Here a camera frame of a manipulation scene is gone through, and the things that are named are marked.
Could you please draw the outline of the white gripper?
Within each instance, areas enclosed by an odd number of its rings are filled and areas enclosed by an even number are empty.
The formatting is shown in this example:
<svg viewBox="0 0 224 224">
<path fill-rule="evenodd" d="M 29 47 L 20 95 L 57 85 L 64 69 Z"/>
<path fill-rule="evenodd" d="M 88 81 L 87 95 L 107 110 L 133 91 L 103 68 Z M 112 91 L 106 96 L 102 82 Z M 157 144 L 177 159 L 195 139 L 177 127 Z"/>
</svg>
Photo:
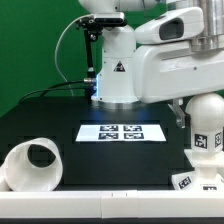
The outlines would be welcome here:
<svg viewBox="0 0 224 224">
<path fill-rule="evenodd" d="M 141 46 L 134 53 L 133 88 L 144 103 L 172 99 L 168 106 L 184 128 L 182 97 L 224 90 L 224 50 L 194 53 L 188 41 Z"/>
</svg>

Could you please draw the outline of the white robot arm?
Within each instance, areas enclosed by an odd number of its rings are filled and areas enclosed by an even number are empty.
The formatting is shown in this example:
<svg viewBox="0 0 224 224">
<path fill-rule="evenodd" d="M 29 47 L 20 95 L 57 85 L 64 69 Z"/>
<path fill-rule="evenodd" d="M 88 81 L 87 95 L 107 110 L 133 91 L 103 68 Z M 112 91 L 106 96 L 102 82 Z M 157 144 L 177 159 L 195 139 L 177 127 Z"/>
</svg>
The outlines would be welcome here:
<svg viewBox="0 0 224 224">
<path fill-rule="evenodd" d="M 169 101 L 224 89 L 224 0 L 78 0 L 90 38 L 103 37 L 98 104 Z"/>
</svg>

